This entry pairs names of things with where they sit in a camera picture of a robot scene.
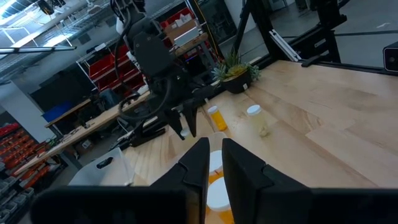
blue bin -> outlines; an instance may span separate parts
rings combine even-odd
[[[71,102],[66,101],[60,105],[54,106],[53,108],[51,108],[51,110],[45,112],[42,117],[47,121],[47,122],[51,122],[55,119],[57,119],[58,117],[60,117],[61,115],[63,115],[65,112],[67,112],[68,110],[72,109],[73,105]]]

potted plant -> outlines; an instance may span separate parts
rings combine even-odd
[[[221,82],[222,87],[234,94],[242,93],[250,87],[252,80],[260,77],[258,66],[242,63],[241,57],[234,52],[219,62],[212,74],[215,80]]]

floor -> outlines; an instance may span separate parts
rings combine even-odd
[[[353,32],[398,30],[398,14],[393,10],[397,8],[398,1],[393,0],[351,0],[340,10],[348,20],[336,27],[335,33],[344,35]],[[274,29],[282,37],[303,34],[319,22],[316,12],[298,12],[295,4],[274,13],[271,20]],[[221,44],[224,54],[231,50],[233,41],[231,39]],[[398,41],[398,34],[338,36],[336,41],[343,63],[382,67],[382,50]],[[244,34],[239,53],[245,62],[268,53],[258,29]]]

white lid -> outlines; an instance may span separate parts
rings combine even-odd
[[[213,113],[217,112],[217,110],[218,110],[218,107],[217,107],[217,106],[212,106],[211,108],[209,108],[209,109],[207,110],[207,113],[213,114]]]
[[[207,206],[215,212],[224,212],[230,209],[224,177],[210,184],[207,190]]]
[[[209,173],[222,168],[223,166],[223,158],[221,155],[221,150],[214,151],[210,153],[210,164],[209,164]]]
[[[188,135],[191,134],[191,131],[189,130],[189,128],[184,128],[184,129],[182,129],[182,131],[180,132],[180,134],[181,134],[183,137],[187,137]]]
[[[260,105],[253,105],[248,108],[247,112],[249,116],[254,116],[261,112],[261,107]]]

black pot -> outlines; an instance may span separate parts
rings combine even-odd
[[[250,84],[251,76],[248,69],[242,75],[232,80],[221,82],[222,87],[234,94],[242,93],[244,90],[250,87]]]

